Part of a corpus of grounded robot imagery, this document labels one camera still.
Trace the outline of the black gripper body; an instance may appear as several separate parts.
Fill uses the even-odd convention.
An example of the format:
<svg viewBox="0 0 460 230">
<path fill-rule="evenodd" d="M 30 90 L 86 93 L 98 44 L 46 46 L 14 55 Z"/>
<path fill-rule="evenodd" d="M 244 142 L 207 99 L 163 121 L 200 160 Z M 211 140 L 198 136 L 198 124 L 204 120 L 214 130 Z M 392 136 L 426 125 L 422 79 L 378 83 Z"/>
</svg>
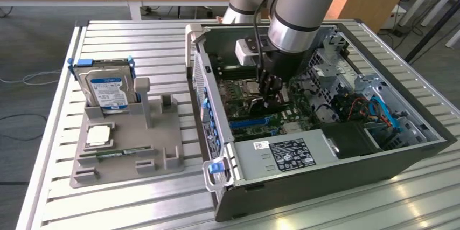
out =
<svg viewBox="0 0 460 230">
<path fill-rule="evenodd" d="M 290 81 L 299 70 L 306 53 L 271 51 L 264 54 L 264 70 L 283 81 Z"/>
</svg>

